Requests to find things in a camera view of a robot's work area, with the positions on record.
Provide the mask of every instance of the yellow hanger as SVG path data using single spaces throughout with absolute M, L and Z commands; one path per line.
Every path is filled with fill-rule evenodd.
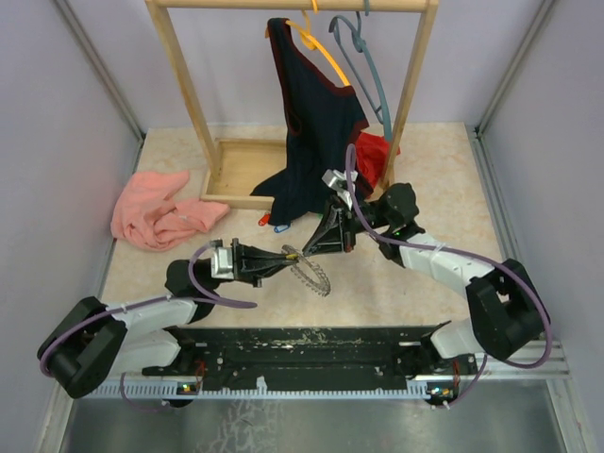
M 316 7 L 316 0 L 312 0 L 312 8 L 315 9 L 315 7 Z M 326 50 L 326 48 L 323 45 L 321 45 L 321 43 L 318 42 L 314 36 L 311 35 L 309 15 L 304 10 L 302 11 L 302 14 L 304 15 L 304 20 L 306 22 L 306 29 L 302 28 L 296 22 L 289 21 L 289 20 L 286 21 L 285 24 L 289 25 L 291 28 L 297 30 L 297 32 L 300 33 L 300 40 L 310 50 L 318 50 L 319 52 L 321 52 L 321 54 L 323 54 L 323 56 L 325 57 L 327 62 L 333 67 L 333 70 L 336 72 L 336 74 L 338 75 L 338 77 L 340 78 L 340 80 L 342 81 L 344 86 L 345 87 L 350 86 L 350 82 L 344 75 L 344 71 L 342 71 L 342 69 L 340 68 L 338 63 L 336 63 L 336 60 L 333 59 L 333 57 L 329 54 L 329 52 Z M 264 32 L 264 38 L 268 38 L 268 28 L 266 28 L 266 31 Z

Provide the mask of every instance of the gray floor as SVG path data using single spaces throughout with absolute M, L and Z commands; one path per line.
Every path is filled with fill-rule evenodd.
M 541 382 L 483 382 L 451 411 L 423 402 L 196 401 L 160 414 L 75 403 L 62 453 L 564 451 Z

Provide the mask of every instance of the clothes hanger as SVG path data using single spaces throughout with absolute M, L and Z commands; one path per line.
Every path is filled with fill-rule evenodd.
M 315 7 L 316 7 L 316 0 L 313 0 L 312 9 L 315 10 Z M 320 42 L 318 42 L 314 36 L 311 35 L 309 15 L 307 14 L 307 12 L 305 10 L 302 10 L 301 12 L 302 12 L 302 15 L 304 16 L 306 28 L 302 28 L 301 25 L 298 25 L 296 22 L 290 21 L 290 20 L 285 21 L 285 24 L 289 25 L 291 28 L 293 28 L 300 34 L 300 40 L 310 50 L 318 50 L 319 52 L 321 52 L 321 54 L 323 54 L 323 57 L 325 57 L 327 62 L 331 65 L 333 70 L 336 72 L 336 74 L 338 75 L 338 77 L 340 78 L 340 80 L 342 81 L 344 86 L 345 87 L 350 86 L 350 82 L 348 81 L 348 78 L 344 74 L 344 71 L 342 71 L 342 69 L 340 68 L 340 65 L 338 65 L 338 63 L 336 63 L 336 60 L 333 59 L 333 57 L 329 54 L 329 52 L 326 50 L 326 48 Z M 266 31 L 264 31 L 264 38 L 268 38 L 268 28 L 266 28 Z
M 369 15 L 369 0 L 364 0 L 364 1 L 365 1 L 365 16 L 368 16 Z M 367 60 L 367 65 L 369 66 L 369 69 L 371 70 L 371 76 L 373 77 L 374 82 L 376 84 L 377 96 L 379 97 L 378 106 L 376 106 L 376 103 L 374 102 L 373 98 L 371 97 L 371 94 L 367 90 L 365 83 L 362 81 L 361 76 L 359 75 L 359 72 L 357 71 L 357 68 L 355 68 L 354 64 L 352 63 L 352 60 L 350 59 L 348 54 L 346 54 L 346 51 L 344 50 L 344 47 L 342 46 L 342 40 L 340 39 L 340 28 L 338 25 L 338 20 L 342 20 L 348 26 L 348 28 L 350 28 L 352 44 L 354 45 L 355 50 L 357 52 L 359 52 L 360 54 L 363 54 L 365 56 L 365 59 Z M 369 49 L 367 48 L 367 44 L 365 43 L 365 40 L 361 37 L 361 25 L 362 25 L 361 15 L 359 14 L 358 11 L 357 11 L 357 27 L 354 27 L 352 25 L 352 23 L 348 19 L 346 19 L 344 16 L 337 15 L 337 16 L 334 16 L 333 19 L 331 19 L 331 22 L 329 23 L 329 33 L 333 33 L 333 37 L 336 40 L 336 43 L 338 43 L 338 47 L 340 47 L 340 50 L 344 54 L 344 58 L 348 62 L 348 66 L 350 66 L 350 69 L 352 69 L 352 72 L 354 73 L 355 77 L 359 81 L 359 84 L 361 85 L 361 89 L 365 93 L 365 96 L 367 97 L 367 100 L 369 101 L 369 104 L 371 105 L 371 109 L 374 111 L 374 113 L 377 117 L 377 120 L 379 121 L 379 123 L 381 125 L 384 126 L 384 139 L 386 139 L 386 142 L 389 143 L 392 141 L 392 138 L 393 138 L 393 126 L 392 126 L 392 123 L 390 120 L 390 110 L 388 109 L 388 103 L 386 102 L 386 95 L 384 93 L 384 88 L 382 87 L 381 80 L 379 79 L 378 69 L 376 69 L 376 65 L 375 65 L 373 59 L 371 58 L 371 54 L 369 53 Z

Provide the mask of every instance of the blue hanger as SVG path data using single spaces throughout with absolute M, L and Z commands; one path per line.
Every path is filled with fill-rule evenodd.
M 365 0 L 365 16 L 368 16 L 368 15 L 369 15 L 369 0 Z M 376 83 L 377 96 L 379 96 L 379 106 L 376 106 L 376 103 L 374 102 L 373 98 L 371 97 L 371 94 L 369 94 L 367 87 L 365 86 L 364 82 L 362 81 L 361 77 L 359 76 L 359 72 L 357 71 L 357 68 L 355 68 L 355 66 L 352 64 L 352 60 L 346 54 L 346 51 L 344 50 L 344 47 L 342 46 L 342 40 L 340 39 L 340 27 L 338 26 L 338 19 L 341 19 L 346 25 L 348 25 L 348 28 L 350 28 L 352 44 L 354 45 L 356 51 L 359 52 L 360 54 L 365 55 L 365 59 L 367 60 L 367 64 L 369 65 L 369 69 L 371 70 L 371 75 L 374 78 L 374 82 Z M 386 139 L 386 142 L 388 142 L 388 143 L 391 142 L 393 139 L 393 125 L 390 121 L 390 111 L 388 109 L 388 103 L 386 102 L 386 95 L 384 94 L 384 89 L 381 85 L 381 80 L 379 79 L 378 70 L 376 69 L 376 65 L 374 64 L 374 61 L 371 58 L 371 54 L 369 53 L 369 49 L 367 48 L 365 40 L 361 37 L 361 15 L 357 11 L 357 27 L 356 28 L 344 16 L 342 16 L 342 15 L 334 16 L 333 19 L 331 19 L 331 22 L 329 23 L 329 33 L 333 33 L 333 37 L 336 40 L 336 43 L 338 43 L 338 47 L 340 47 L 340 50 L 344 54 L 344 58 L 348 62 L 350 69 L 352 69 L 352 72 L 354 73 L 355 77 L 359 81 L 359 84 L 361 85 L 361 88 L 362 88 L 363 92 L 365 93 L 365 96 L 367 97 L 367 100 L 369 101 L 369 104 L 371 105 L 371 109 L 374 111 L 374 113 L 377 117 L 377 120 L 379 121 L 379 123 L 381 125 L 384 126 L 384 139 Z

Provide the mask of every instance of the white wall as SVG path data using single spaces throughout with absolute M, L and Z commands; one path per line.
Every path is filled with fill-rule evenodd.
M 190 120 L 144 1 L 71 3 L 142 127 L 188 126 Z M 476 124 L 539 3 L 540 0 L 442 1 L 411 107 L 411 121 Z M 291 17 L 303 22 L 299 12 L 176 9 L 172 14 L 209 122 L 283 123 L 275 64 L 264 29 L 270 17 Z M 347 15 L 354 20 L 353 14 Z M 332 16 L 325 11 L 311 17 L 312 30 L 347 71 L 340 50 L 327 32 Z M 373 51 L 393 111 L 417 17 L 372 13 L 363 23 L 363 36 Z M 346 48 L 354 53 L 349 35 L 344 34 L 343 38 Z M 312 59 L 322 62 L 320 56 L 313 55 Z M 363 58 L 359 62 L 363 77 L 371 80 Z M 334 79 L 328 66 L 320 67 Z M 369 116 L 371 110 L 365 111 Z
M 604 448 L 604 2 L 561 1 L 488 132 L 523 258 Z
M 54 385 L 36 352 L 98 286 L 135 139 L 49 1 L 0 14 L 0 451 L 32 451 Z

